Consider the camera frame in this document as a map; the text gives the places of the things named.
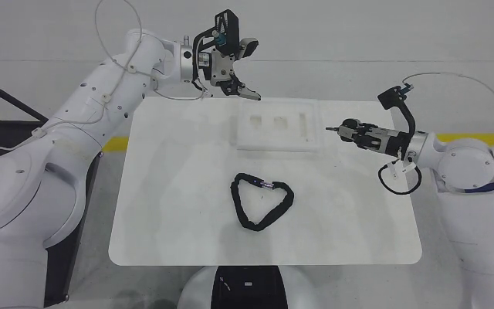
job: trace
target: white cylinder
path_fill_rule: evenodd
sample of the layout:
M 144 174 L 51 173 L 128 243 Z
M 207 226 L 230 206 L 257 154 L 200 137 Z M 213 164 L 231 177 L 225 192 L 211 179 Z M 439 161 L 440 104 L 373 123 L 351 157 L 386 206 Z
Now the white cylinder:
M 43 308 L 47 260 L 39 239 L 0 234 L 0 308 Z
M 465 309 L 494 308 L 494 192 L 439 192 L 442 223 L 460 260 Z

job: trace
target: cable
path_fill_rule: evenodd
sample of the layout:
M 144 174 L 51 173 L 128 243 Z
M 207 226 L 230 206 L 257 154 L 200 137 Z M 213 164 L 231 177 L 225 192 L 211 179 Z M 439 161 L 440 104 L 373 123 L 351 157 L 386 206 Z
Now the cable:
M 409 195 L 410 193 L 412 193 L 415 190 L 417 190 L 418 187 L 420 187 L 420 184 L 422 183 L 422 173 L 420 172 L 420 168 L 418 168 L 418 166 L 415 166 L 415 171 L 417 172 L 417 176 L 418 176 L 417 184 L 415 184 L 415 186 L 413 188 L 411 188 L 410 190 L 408 190 L 406 192 L 396 192 L 395 190 L 393 190 L 392 188 L 388 187 L 384 183 L 384 180 L 382 178 L 382 172 L 386 168 L 387 168 L 387 165 L 385 165 L 382 168 L 380 168 L 379 171 L 377 171 L 377 177 L 379 178 L 379 181 L 381 182 L 381 184 L 383 185 L 383 187 L 385 187 L 389 192 L 394 193 L 395 195 Z
M 451 75 L 451 76 L 466 78 L 466 79 L 469 79 L 469 80 L 473 80 L 473 81 L 475 81 L 477 83 L 480 83 L 485 88 L 487 88 L 492 94 L 494 94 L 494 89 L 491 88 L 488 84 L 482 82 L 481 80 L 476 79 L 475 77 L 466 76 L 466 75 L 463 75 L 463 74 L 460 74 L 460 73 L 453 73 L 453 72 L 423 72 L 423 73 L 417 73 L 417 74 L 412 74 L 412 75 L 406 76 L 402 80 L 402 82 L 405 83 L 408 79 L 410 79 L 412 77 L 415 77 L 415 76 L 420 76 L 420 75 Z
M 25 144 L 28 144 L 34 137 L 31 136 L 30 138 L 26 139 L 25 141 L 23 141 L 21 144 L 18 144 L 17 146 L 14 146 L 12 148 L 5 148 L 5 147 L 0 147 L 0 150 L 3 150 L 3 151 L 12 151 L 12 150 L 15 150 L 21 146 L 24 146 Z
M 139 46 L 140 46 L 140 44 L 142 42 L 142 23 L 140 21 L 140 16 L 139 16 L 139 13 L 137 13 L 136 8 L 128 0 L 123 0 L 125 3 L 127 3 L 132 8 L 132 10 L 134 11 L 134 13 L 135 13 L 135 15 L 137 17 L 137 22 L 139 23 L 139 40 L 137 41 L 136 47 L 134 48 L 134 50 L 130 54 L 129 58 L 125 62 L 125 66 L 122 66 L 121 64 L 119 64 L 117 62 L 116 59 L 114 59 L 110 55 L 110 52 L 108 52 L 108 49 L 107 49 L 107 47 L 105 46 L 105 44 L 103 42 L 103 39 L 101 39 L 100 31 L 98 29 L 97 13 L 98 13 L 98 9 L 100 8 L 100 5 L 103 3 L 103 1 L 104 0 L 100 0 L 98 2 L 97 6 L 96 6 L 96 9 L 94 10 L 94 27 L 96 28 L 96 34 L 98 36 L 98 40 L 100 41 L 101 48 L 104 50 L 104 52 L 106 53 L 106 55 L 111 59 L 111 61 L 113 63 L 115 63 L 118 67 L 120 67 L 122 69 L 122 73 L 121 73 L 120 77 L 118 78 L 118 81 L 115 83 L 115 86 L 113 87 L 113 89 L 109 93 L 109 95 L 112 96 L 113 93 L 115 92 L 115 90 L 120 85 L 122 79 L 124 78 L 125 73 L 128 71 L 127 66 L 129 65 L 129 63 L 132 60 L 132 58 L 134 58 L 134 55 L 136 54 L 136 52 L 139 49 Z M 141 71 L 136 71 L 136 73 L 143 74 L 145 76 L 149 76 L 149 77 L 153 77 L 154 78 L 154 76 L 152 76 L 150 74 L 147 74 L 147 73 L 144 73 L 144 72 L 141 72 Z M 57 126 L 59 124 L 95 124 L 97 122 L 100 122 L 101 119 L 103 119 L 103 115 L 105 114 L 105 108 L 106 108 L 106 106 L 107 106 L 107 102 L 105 102 L 103 104 L 103 108 L 101 109 L 100 116 L 96 120 L 94 120 L 94 121 L 58 121 L 58 122 L 55 122 L 54 124 L 50 124 L 49 126 L 44 127 L 43 130 L 46 131 L 46 130 L 50 129 L 51 127 L 55 127 L 55 126 Z
M 202 89 L 202 93 L 199 97 L 192 97 L 192 98 L 181 98 L 181 97 L 167 97 L 164 94 L 159 93 L 157 90 L 154 91 L 158 96 L 164 97 L 165 99 L 169 100 L 177 100 L 177 101 L 195 101 L 195 100 L 200 100 L 204 97 L 204 92 L 205 89 Z

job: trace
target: black cover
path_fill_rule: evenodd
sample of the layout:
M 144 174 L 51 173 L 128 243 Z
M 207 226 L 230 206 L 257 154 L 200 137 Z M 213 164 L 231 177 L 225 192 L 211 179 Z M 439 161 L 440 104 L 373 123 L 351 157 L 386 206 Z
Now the black cover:
M 218 267 L 211 309 L 288 309 L 279 268 Z

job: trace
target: black cable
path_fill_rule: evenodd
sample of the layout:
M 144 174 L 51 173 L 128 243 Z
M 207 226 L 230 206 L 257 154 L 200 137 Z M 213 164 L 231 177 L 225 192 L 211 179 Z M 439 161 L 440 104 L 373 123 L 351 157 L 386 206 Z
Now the black cable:
M 264 181 L 255 176 L 251 176 L 244 173 L 238 173 L 235 176 L 235 180 L 232 182 L 230 189 L 232 190 L 232 198 L 233 204 L 235 205 L 235 211 L 237 212 L 237 217 L 239 218 L 240 224 L 246 229 L 250 229 L 255 232 L 262 231 L 266 227 L 273 224 L 279 217 L 283 216 L 285 212 L 292 206 L 293 199 L 295 195 L 293 194 L 292 189 L 284 182 L 272 182 L 272 188 L 282 188 L 286 191 L 285 198 L 281 203 L 277 205 L 274 209 L 271 209 L 270 212 L 259 222 L 258 224 L 249 221 L 249 217 L 244 212 L 242 208 L 242 203 L 240 202 L 240 194 L 239 194 L 239 183 L 241 180 L 248 182 L 251 185 L 255 185 L 256 187 L 263 188 Z
M 40 113 L 38 113 L 37 111 L 33 110 L 31 107 L 25 105 L 23 102 L 15 99 L 13 96 L 11 96 L 10 94 L 6 93 L 4 90 L 0 89 L 0 97 L 3 99 L 3 100 L 6 100 L 7 102 L 9 102 L 10 104 L 12 104 L 13 106 L 17 107 L 18 109 L 26 112 L 27 114 L 29 114 L 30 116 L 33 116 L 34 118 L 36 118 L 37 120 L 43 122 L 43 124 L 45 124 L 47 121 L 48 121 L 48 118 L 46 118 L 45 116 L 41 115 Z
M 381 184 L 391 193 L 394 193 L 396 195 L 408 195 L 412 192 L 414 192 L 415 190 L 418 189 L 418 187 L 420 187 L 420 184 L 422 183 L 422 173 L 420 172 L 420 168 L 418 168 L 418 166 L 415 166 L 415 171 L 417 172 L 417 176 L 418 176 L 418 180 L 417 180 L 417 184 L 411 188 L 410 190 L 406 191 L 406 192 L 396 192 L 395 190 L 393 190 L 392 188 L 388 187 L 385 183 L 384 183 L 384 180 L 381 176 L 383 170 L 385 170 L 387 168 L 387 165 L 383 166 L 382 168 L 379 169 L 379 171 L 377 172 L 377 176 L 379 178 L 379 181 L 381 182 Z

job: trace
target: white cable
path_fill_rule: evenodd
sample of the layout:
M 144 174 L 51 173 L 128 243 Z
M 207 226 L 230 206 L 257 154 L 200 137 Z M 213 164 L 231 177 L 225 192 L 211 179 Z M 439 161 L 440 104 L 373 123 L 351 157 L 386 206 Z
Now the white cable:
M 406 82 L 409 78 L 412 78 L 414 76 L 420 76 L 420 75 L 451 75 L 451 76 L 456 76 L 456 77 L 462 77 L 462 78 L 466 78 L 466 79 L 469 79 L 469 80 L 473 80 L 477 83 L 480 83 L 481 85 L 483 85 L 485 88 L 487 88 L 492 94 L 494 94 L 494 89 L 491 88 L 488 84 L 482 82 L 481 80 L 479 79 L 476 79 L 475 77 L 471 77 L 471 76 L 466 76 L 466 75 L 463 75 L 463 74 L 460 74 L 460 73 L 453 73 L 453 72 L 423 72 L 423 73 L 417 73 L 417 74 L 412 74 L 412 75 L 409 75 L 409 76 L 406 76 L 402 82 Z
M 118 81 L 115 83 L 115 86 L 113 87 L 113 89 L 109 93 L 109 95 L 112 96 L 113 93 L 115 92 L 115 90 L 120 85 L 122 79 L 124 78 L 125 73 L 128 71 L 128 68 L 127 67 L 129 65 L 130 61 L 132 60 L 132 58 L 134 57 L 134 55 L 136 54 L 136 52 L 139 49 L 139 46 L 140 46 L 140 44 L 142 42 L 142 23 L 140 21 L 140 16 L 137 13 L 136 8 L 128 0 L 123 0 L 125 3 L 127 3 L 132 8 L 132 10 L 134 11 L 134 13 L 135 13 L 135 15 L 137 17 L 137 22 L 139 23 L 139 40 L 137 41 L 136 47 L 134 48 L 134 50 L 130 54 L 129 59 L 127 59 L 127 61 L 125 62 L 125 66 L 122 66 L 108 52 L 108 49 L 105 47 L 105 44 L 103 42 L 103 39 L 101 39 L 100 31 L 98 29 L 97 13 L 98 13 L 98 9 L 100 8 L 100 5 L 101 5 L 101 3 L 103 3 L 103 1 L 104 0 L 100 0 L 98 2 L 97 6 L 96 6 L 96 9 L 94 10 L 94 27 L 96 28 L 96 34 L 98 35 L 98 40 L 100 41 L 101 48 L 103 48 L 104 52 L 111 59 L 111 61 L 113 63 L 115 63 L 118 67 L 120 67 L 122 69 L 122 73 L 121 73 Z M 149 76 L 149 77 L 153 77 L 152 75 L 147 74 L 147 73 L 144 73 L 144 72 L 141 72 L 141 71 L 136 71 L 136 73 L 143 74 L 143 75 L 146 75 L 146 76 Z M 94 120 L 94 121 L 58 121 L 58 122 L 55 122 L 54 124 L 50 124 L 48 127 L 44 127 L 43 130 L 46 131 L 46 130 L 50 129 L 51 127 L 55 127 L 55 126 L 57 126 L 59 124 L 95 124 L 97 122 L 100 122 L 101 119 L 103 119 L 103 115 L 105 114 L 105 108 L 106 108 L 106 106 L 107 106 L 107 102 L 105 102 L 103 104 L 103 107 L 101 109 L 100 116 L 96 120 Z
M 194 101 L 194 100 L 200 100 L 204 97 L 204 92 L 205 92 L 205 88 L 202 88 L 202 93 L 199 97 L 192 97 L 192 98 L 181 98 L 181 97 L 167 97 L 161 93 L 159 93 L 157 90 L 154 91 L 158 96 L 160 97 L 164 97 L 165 99 L 169 99 L 169 100 L 177 100 L 177 101 Z
M 21 144 L 18 144 L 17 146 L 14 146 L 12 148 L 5 148 L 5 147 L 0 147 L 0 150 L 5 150 L 5 151 L 12 151 L 12 150 L 15 150 L 21 146 L 24 146 L 25 144 L 28 144 L 28 142 L 30 142 L 34 137 L 31 136 L 30 138 L 28 138 L 27 140 L 23 141 Z

